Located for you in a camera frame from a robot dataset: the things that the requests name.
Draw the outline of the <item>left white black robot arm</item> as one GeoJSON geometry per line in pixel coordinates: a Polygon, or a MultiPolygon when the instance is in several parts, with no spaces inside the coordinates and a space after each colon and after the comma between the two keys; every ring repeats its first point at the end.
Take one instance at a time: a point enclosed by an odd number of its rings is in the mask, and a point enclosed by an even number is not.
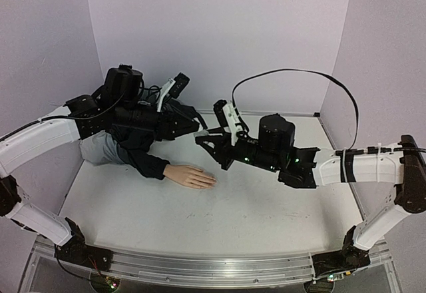
{"type": "Polygon", "coordinates": [[[142,73],[130,65],[120,65],[108,70],[104,85],[93,94],[71,99],[52,113],[1,137],[1,216],[64,246],[63,252],[75,264],[87,262],[90,250],[77,224],[32,204],[13,171],[54,148],[112,126],[152,133],[156,141],[173,141],[205,129],[202,116],[177,101],[189,81],[179,73],[167,80],[157,100],[150,103],[141,99],[142,73]]]}

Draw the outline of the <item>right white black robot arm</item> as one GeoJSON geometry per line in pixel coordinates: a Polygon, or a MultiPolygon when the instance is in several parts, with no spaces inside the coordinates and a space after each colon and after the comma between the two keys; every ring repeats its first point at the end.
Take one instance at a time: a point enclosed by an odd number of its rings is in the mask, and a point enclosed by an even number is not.
{"type": "Polygon", "coordinates": [[[294,145],[296,127],[278,114],[260,119],[257,138],[234,115],[220,117],[220,127],[201,131],[195,142],[228,170],[235,162],[276,172],[292,188],[314,189],[337,183],[385,182],[395,189],[351,233],[349,243],[369,250],[412,214],[425,212],[425,161],[411,136],[389,146],[330,150],[294,145]]]}

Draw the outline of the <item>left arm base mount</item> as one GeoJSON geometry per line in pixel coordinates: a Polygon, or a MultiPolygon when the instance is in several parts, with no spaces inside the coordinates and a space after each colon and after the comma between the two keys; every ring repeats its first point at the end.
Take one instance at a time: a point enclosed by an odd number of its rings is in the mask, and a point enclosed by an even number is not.
{"type": "Polygon", "coordinates": [[[71,229],[71,239],[63,245],[57,246],[55,256],[65,262],[95,268],[100,271],[110,269],[113,253],[111,250],[86,243],[79,226],[69,218],[65,218],[71,229]]]}

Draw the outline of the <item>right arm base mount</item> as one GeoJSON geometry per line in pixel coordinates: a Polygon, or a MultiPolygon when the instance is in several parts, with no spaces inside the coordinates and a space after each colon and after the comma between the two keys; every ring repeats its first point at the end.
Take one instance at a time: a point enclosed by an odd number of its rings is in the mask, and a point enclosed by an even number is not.
{"type": "Polygon", "coordinates": [[[312,256],[316,278],[347,271],[354,271],[370,265],[369,251],[356,248],[347,234],[340,250],[314,254],[312,256]]]}

